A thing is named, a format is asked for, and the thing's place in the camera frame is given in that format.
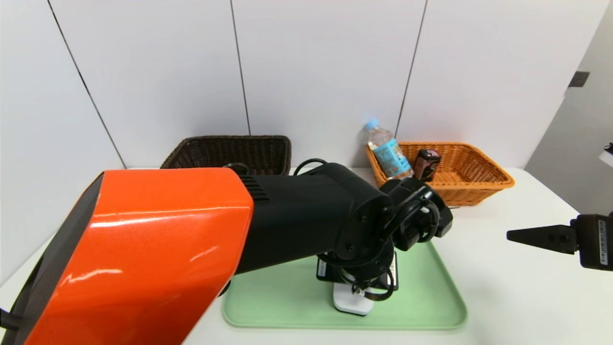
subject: label sticker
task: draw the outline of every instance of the label sticker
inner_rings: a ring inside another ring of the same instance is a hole
[[[326,263],[319,260],[319,263],[317,265],[317,275],[320,277],[325,277],[326,276]]]
[[[402,149],[398,146],[396,139],[392,139],[382,146],[373,150],[373,153],[381,165],[381,169],[388,177],[407,172],[411,168],[409,161],[402,154]]]
[[[609,253],[607,253],[607,223],[598,221],[598,244],[600,245],[600,263],[609,265]]]

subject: light green tray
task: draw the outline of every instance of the light green tray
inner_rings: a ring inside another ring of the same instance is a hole
[[[466,322],[466,306],[430,243],[397,251],[400,288],[372,312],[337,311],[332,283],[315,278],[309,257],[235,276],[224,297],[228,323],[251,328],[448,330]]]

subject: bottle cap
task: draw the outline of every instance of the bottle cap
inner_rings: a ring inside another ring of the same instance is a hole
[[[366,129],[367,130],[372,130],[374,127],[379,127],[379,121],[374,118],[373,120],[370,120],[367,124],[366,124]]]

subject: plastic water bottle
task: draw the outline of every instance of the plastic water bottle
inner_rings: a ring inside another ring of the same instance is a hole
[[[388,179],[404,179],[413,176],[413,168],[406,159],[394,134],[379,127],[379,121],[371,120],[366,124],[368,146],[377,157],[379,165]]]

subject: basket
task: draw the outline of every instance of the basket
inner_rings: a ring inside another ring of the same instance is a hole
[[[287,175],[291,151],[286,136],[198,136],[181,141],[160,169],[243,163],[250,175]]]
[[[513,178],[483,152],[461,142],[399,142],[411,165],[421,149],[435,149],[441,163],[434,180],[428,184],[448,206],[477,205],[488,196],[515,185]],[[387,181],[374,153],[367,147],[375,180],[381,186]]]

